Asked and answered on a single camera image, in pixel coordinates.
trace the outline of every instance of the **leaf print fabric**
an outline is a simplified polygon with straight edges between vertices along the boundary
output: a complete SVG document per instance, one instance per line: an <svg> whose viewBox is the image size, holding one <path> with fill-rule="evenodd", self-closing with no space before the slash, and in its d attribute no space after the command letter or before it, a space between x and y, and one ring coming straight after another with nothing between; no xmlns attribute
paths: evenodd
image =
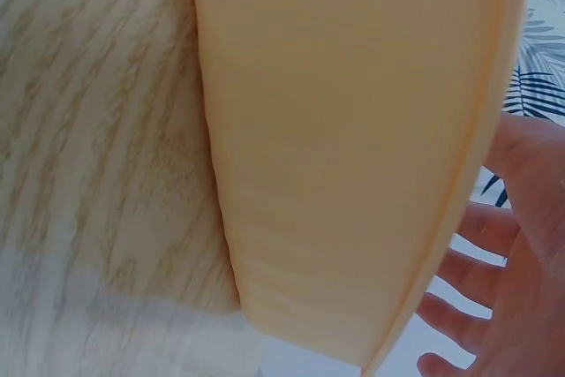
<svg viewBox="0 0 565 377"><path fill-rule="evenodd" d="M528 0L516 66L503 110L565 125L565 0ZM479 201L508 207L502 181L481 170Z"/></svg>

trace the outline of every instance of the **table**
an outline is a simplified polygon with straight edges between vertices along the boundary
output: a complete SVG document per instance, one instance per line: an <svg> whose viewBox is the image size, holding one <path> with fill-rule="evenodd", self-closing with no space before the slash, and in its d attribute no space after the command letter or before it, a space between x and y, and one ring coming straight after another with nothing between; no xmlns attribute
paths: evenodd
<svg viewBox="0 0 565 377"><path fill-rule="evenodd" d="M192 0L0 0L0 375L257 375Z"/></svg>

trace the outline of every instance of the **foam pad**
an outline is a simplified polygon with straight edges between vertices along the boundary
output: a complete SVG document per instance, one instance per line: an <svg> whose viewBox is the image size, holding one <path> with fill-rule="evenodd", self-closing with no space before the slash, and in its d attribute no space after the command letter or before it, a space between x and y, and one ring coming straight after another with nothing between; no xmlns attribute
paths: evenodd
<svg viewBox="0 0 565 377"><path fill-rule="evenodd" d="M381 362L461 217L524 0L196 0L218 194L257 328Z"/></svg>

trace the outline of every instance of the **wooden surface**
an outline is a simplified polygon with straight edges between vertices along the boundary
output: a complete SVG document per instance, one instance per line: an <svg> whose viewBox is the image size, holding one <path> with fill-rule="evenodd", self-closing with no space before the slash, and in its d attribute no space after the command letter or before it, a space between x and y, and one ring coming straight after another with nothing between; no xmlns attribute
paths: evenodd
<svg viewBox="0 0 565 377"><path fill-rule="evenodd" d="M254 376L192 0L0 0L0 375Z"/></svg>

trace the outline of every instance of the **hand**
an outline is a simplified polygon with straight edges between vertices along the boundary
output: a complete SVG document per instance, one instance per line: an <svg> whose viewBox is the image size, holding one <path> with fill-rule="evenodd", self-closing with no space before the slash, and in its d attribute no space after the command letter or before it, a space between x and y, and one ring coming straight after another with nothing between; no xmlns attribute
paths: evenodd
<svg viewBox="0 0 565 377"><path fill-rule="evenodd" d="M508 258L496 267L450 250L438 277L493 309L491 320L426 293L417 314L477 357L468 370L426 354L424 377L565 375L565 128L504 115L485 166L512 210L471 203L458 233Z"/></svg>

